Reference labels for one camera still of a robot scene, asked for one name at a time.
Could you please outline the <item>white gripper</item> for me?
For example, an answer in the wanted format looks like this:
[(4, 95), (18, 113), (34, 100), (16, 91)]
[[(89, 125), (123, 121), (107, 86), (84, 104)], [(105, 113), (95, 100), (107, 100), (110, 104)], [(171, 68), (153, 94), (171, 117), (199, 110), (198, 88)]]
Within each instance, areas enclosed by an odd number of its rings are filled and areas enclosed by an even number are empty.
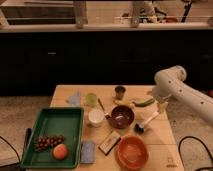
[(158, 101), (157, 107), (159, 113), (164, 113), (166, 111), (166, 108), (168, 106), (167, 101), (171, 97), (169, 93), (164, 92), (162, 89), (158, 88), (157, 86), (154, 86), (151, 91), (151, 95), (155, 100)]

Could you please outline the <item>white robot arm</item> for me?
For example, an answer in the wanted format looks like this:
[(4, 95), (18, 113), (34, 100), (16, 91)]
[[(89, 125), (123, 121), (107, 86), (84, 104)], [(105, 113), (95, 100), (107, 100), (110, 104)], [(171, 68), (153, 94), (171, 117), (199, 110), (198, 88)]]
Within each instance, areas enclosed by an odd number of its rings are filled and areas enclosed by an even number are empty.
[(185, 84), (186, 78), (187, 72), (180, 65), (158, 71), (154, 75), (153, 97), (160, 103), (174, 97), (213, 127), (213, 98)]

